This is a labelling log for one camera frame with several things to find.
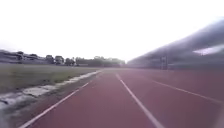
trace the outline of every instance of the sky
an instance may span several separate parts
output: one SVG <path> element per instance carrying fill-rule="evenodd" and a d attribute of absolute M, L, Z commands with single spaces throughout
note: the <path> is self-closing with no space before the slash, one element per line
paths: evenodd
<path fill-rule="evenodd" d="M 0 49 L 125 61 L 224 16 L 222 0 L 1 0 Z"/>

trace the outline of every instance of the grass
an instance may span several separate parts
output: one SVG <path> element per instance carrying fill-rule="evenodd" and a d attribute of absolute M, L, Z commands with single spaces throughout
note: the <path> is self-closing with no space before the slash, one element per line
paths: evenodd
<path fill-rule="evenodd" d="M 54 65 L 0 64 L 0 93 L 54 84 L 99 68 Z"/>

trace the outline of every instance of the white lane line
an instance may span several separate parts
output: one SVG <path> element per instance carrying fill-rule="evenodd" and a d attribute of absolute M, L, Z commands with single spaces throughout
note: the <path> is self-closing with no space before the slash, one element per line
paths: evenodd
<path fill-rule="evenodd" d="M 37 121 L 39 118 L 41 118 L 42 116 L 44 116 L 45 114 L 47 114 L 49 111 L 51 111 L 52 109 L 56 108 L 59 104 L 61 104 L 62 102 L 64 102 L 65 100 L 67 100 L 69 97 L 71 97 L 72 95 L 74 95 L 76 92 L 80 91 L 82 88 L 75 90 L 74 92 L 72 92 L 71 94 L 69 94 L 68 96 L 66 96 L 65 98 L 61 99 L 59 102 L 57 102 L 56 104 L 52 105 L 50 108 L 46 109 L 45 111 L 43 111 L 42 113 L 40 113 L 39 115 L 37 115 L 36 117 L 32 118 L 31 120 L 27 121 L 25 124 L 23 124 L 22 126 L 20 126 L 19 128 L 27 128 L 28 126 L 30 126 L 31 124 L 33 124 L 35 121 Z"/>
<path fill-rule="evenodd" d="M 116 77 L 118 80 L 124 85 L 125 89 L 129 92 L 129 94 L 132 96 L 132 98 L 135 100 L 135 102 L 138 104 L 138 106 L 142 109 L 142 111 L 145 113 L 147 118 L 154 124 L 156 128 L 165 128 L 154 116 L 153 114 L 143 105 L 143 103 L 135 96 L 135 94 L 128 88 L 128 86 L 124 83 L 124 81 L 121 79 L 121 77 L 116 74 Z"/>
<path fill-rule="evenodd" d="M 166 86 L 168 88 L 171 88 L 171 89 L 174 89 L 174 90 L 177 90 L 177 91 L 181 91 L 181 92 L 185 92 L 185 93 L 188 93 L 188 94 L 191 94 L 191 95 L 194 95 L 194 96 L 198 96 L 200 98 L 203 98 L 203 99 L 206 99 L 206 100 L 209 100 L 209 101 L 212 101 L 214 103 L 218 103 L 218 104 L 221 104 L 223 105 L 224 103 L 220 100 L 217 100 L 217 99 L 214 99 L 214 98 L 210 98 L 210 97 L 207 97 L 207 96 L 203 96 L 203 95 L 200 95 L 200 94 L 197 94 L 197 93 L 193 93 L 193 92 L 189 92 L 189 91 L 186 91 L 184 89 L 180 89 L 180 88 L 176 88 L 176 87 L 173 87 L 171 85 L 168 85 L 168 84 L 164 84 L 164 83 L 161 83 L 161 82 L 158 82 L 158 81 L 155 81 L 153 79 L 150 79 L 152 82 L 156 83 L 156 84 L 159 84 L 159 85 L 162 85 L 162 86 Z"/>

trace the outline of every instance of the track lane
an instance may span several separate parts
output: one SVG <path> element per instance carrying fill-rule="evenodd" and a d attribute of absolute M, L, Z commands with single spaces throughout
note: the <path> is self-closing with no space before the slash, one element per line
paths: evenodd
<path fill-rule="evenodd" d="M 154 128 L 114 73 L 103 73 L 28 127 Z"/>
<path fill-rule="evenodd" d="M 222 105 L 161 86 L 135 70 L 119 71 L 122 80 L 167 128 L 213 128 Z"/>

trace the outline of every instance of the running track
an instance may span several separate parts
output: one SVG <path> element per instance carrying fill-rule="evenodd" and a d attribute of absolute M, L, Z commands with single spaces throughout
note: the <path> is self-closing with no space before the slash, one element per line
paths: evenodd
<path fill-rule="evenodd" d="M 224 128 L 224 73 L 105 70 L 20 128 Z"/>

